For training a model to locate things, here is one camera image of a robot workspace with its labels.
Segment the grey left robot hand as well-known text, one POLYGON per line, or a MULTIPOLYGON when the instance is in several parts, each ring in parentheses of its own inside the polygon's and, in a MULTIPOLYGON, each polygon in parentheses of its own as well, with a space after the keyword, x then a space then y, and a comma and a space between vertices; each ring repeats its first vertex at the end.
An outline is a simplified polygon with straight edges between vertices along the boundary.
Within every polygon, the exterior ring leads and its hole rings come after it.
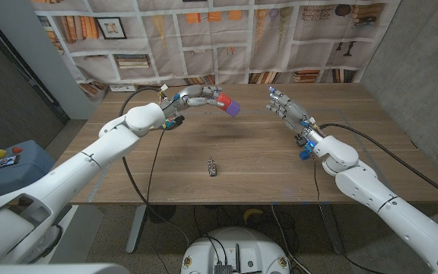
POLYGON ((185 119, 180 113, 189 107, 200 107, 210 104, 226 110, 231 104, 232 99, 222 93, 222 88, 216 86, 190 85, 171 98, 163 97, 160 99, 160 107, 165 115, 165 129, 172 129, 182 124, 185 119))

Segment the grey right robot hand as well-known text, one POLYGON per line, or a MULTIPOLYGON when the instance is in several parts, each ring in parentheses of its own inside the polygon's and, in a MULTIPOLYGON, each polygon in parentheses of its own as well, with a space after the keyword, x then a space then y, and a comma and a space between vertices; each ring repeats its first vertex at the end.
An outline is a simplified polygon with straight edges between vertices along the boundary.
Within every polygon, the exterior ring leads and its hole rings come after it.
POLYGON ((269 87, 270 104, 266 108, 279 116, 287 128, 294 131, 297 144, 308 149, 314 148, 325 136, 319 131, 315 119, 306 109, 285 93, 276 88, 269 87))

